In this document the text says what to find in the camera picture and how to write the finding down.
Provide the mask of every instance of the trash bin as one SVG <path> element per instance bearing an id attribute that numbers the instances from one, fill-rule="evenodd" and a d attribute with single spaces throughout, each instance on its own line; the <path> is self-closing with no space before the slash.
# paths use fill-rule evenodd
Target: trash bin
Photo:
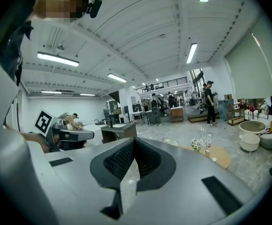
<path id="1" fill-rule="evenodd" d="M 234 104 L 233 99 L 230 100 L 219 100 L 219 105 L 218 105 L 218 109 L 219 109 L 219 118 L 222 120 L 227 121 L 228 120 L 228 108 L 227 105 L 231 105 Z"/>

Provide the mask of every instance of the black jacket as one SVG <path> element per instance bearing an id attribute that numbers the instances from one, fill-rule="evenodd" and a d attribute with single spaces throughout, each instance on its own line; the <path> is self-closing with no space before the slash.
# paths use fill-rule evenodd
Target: black jacket
<path id="1" fill-rule="evenodd" d="M 31 22 L 25 22 L 36 0 L 16 0 L 0 20 L 0 64 L 12 80 L 20 81 L 22 58 L 20 46 L 23 36 L 30 39 Z"/>

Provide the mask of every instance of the staircase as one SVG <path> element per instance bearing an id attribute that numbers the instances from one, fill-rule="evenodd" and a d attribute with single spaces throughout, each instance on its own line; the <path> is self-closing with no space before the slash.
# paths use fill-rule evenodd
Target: staircase
<path id="1" fill-rule="evenodd" d="M 110 93 L 109 96 L 112 97 L 112 98 L 113 98 L 115 101 L 117 101 L 119 104 L 121 103 L 120 100 L 119 100 L 119 93 L 118 93 L 118 91 L 113 92 L 113 93 Z"/>

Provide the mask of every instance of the cabinet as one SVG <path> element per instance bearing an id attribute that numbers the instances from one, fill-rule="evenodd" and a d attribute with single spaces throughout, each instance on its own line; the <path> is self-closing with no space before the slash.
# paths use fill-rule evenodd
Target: cabinet
<path id="1" fill-rule="evenodd" d="M 184 121 L 183 107 L 173 107 L 170 109 L 172 122 Z"/>

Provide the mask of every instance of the round wooden table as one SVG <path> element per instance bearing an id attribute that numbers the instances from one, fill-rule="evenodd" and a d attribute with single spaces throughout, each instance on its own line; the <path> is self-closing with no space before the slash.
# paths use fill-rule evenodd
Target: round wooden table
<path id="1" fill-rule="evenodd" d="M 193 152 L 196 152 L 192 149 L 192 147 L 181 147 Z M 231 164 L 231 158 L 228 155 L 227 151 L 217 145 L 212 145 L 210 148 L 210 159 L 216 158 L 216 163 L 221 165 L 224 169 L 227 169 Z M 205 155 L 205 149 L 200 150 L 200 154 Z"/>

